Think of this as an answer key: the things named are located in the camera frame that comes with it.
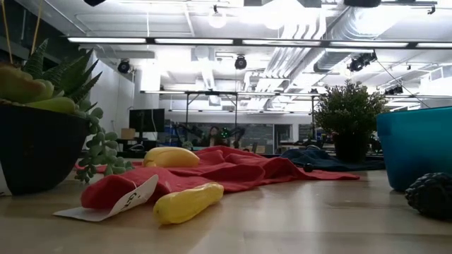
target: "paper label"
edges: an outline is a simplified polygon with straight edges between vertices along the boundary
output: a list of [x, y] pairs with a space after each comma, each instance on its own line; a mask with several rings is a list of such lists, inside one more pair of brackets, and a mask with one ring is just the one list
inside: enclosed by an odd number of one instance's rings
[[119, 214], [120, 212], [125, 212], [137, 205], [141, 205], [147, 202], [148, 199], [153, 195], [157, 182], [158, 175], [152, 176], [141, 186], [122, 196], [122, 198], [120, 198], [116, 202], [116, 204], [114, 204], [111, 210], [96, 210], [77, 207], [69, 210], [55, 212], [54, 215], [82, 219], [88, 222], [100, 222], [108, 217]]
[[12, 195], [12, 193], [8, 188], [8, 184], [6, 184], [5, 175], [3, 174], [3, 168], [1, 167], [0, 162], [0, 197], [5, 195]]

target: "black pinecone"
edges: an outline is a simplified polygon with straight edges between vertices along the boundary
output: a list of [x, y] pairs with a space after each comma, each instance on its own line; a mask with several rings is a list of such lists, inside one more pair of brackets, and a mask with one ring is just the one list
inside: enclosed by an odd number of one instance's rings
[[408, 204], [421, 214], [435, 219], [452, 219], [452, 176], [429, 173], [406, 191]]

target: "blue bin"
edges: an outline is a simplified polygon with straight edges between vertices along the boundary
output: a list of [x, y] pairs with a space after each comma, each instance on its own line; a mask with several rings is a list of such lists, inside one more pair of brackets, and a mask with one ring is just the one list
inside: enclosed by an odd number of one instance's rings
[[376, 120], [394, 190], [405, 191], [427, 173], [452, 173], [452, 107], [385, 113]]

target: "wooden table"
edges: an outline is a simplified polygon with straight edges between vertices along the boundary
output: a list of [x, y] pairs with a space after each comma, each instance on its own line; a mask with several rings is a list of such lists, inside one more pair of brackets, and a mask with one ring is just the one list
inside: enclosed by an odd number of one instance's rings
[[53, 217], [79, 206], [67, 180], [46, 193], [0, 198], [0, 253], [452, 253], [452, 223], [424, 218], [388, 186], [297, 181], [226, 195], [190, 222], [159, 226], [144, 205], [100, 223]]

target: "computer monitor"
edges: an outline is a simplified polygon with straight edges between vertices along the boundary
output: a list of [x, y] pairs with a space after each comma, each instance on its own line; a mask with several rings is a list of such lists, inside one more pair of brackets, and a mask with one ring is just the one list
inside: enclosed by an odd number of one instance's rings
[[129, 128], [143, 139], [143, 132], [165, 132], [165, 109], [133, 109], [129, 112]]

